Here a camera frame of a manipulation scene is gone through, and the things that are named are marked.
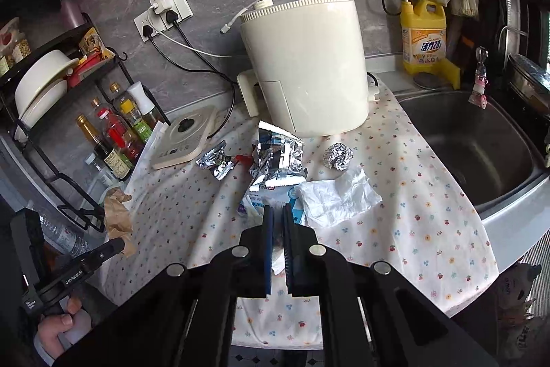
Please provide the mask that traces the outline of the person left hand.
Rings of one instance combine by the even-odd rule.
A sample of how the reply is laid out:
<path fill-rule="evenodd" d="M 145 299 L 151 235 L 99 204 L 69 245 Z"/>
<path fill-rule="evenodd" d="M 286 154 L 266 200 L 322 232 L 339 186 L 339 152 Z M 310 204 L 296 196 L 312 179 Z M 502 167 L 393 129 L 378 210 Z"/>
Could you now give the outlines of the person left hand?
<path fill-rule="evenodd" d="M 52 359 L 63 354 L 64 348 L 59 334 L 71 330 L 74 326 L 73 315 L 80 311 L 82 303 L 76 296 L 71 296 L 66 304 L 66 313 L 44 317 L 37 329 L 38 340 Z"/>

